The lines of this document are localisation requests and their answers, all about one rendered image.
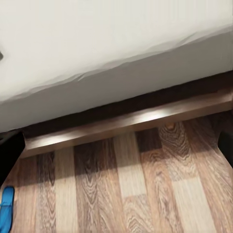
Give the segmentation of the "sandal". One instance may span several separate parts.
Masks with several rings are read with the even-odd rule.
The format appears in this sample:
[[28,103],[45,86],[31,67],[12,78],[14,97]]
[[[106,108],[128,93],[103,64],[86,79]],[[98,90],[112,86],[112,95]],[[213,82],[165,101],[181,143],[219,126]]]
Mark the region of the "sandal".
[[15,188],[7,186],[2,191],[0,202],[0,233],[9,233],[13,221],[13,202]]

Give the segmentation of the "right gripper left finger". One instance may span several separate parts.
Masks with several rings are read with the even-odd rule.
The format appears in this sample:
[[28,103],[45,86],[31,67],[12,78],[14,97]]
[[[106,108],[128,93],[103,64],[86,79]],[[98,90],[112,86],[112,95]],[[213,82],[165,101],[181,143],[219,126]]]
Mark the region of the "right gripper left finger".
[[0,188],[25,148],[21,129],[0,134]]

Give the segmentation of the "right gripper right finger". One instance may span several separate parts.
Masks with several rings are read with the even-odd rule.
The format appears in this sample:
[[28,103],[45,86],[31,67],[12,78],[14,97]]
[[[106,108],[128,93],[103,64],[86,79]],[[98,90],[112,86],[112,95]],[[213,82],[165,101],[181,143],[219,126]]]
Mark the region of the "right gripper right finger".
[[233,131],[222,129],[217,146],[233,168]]

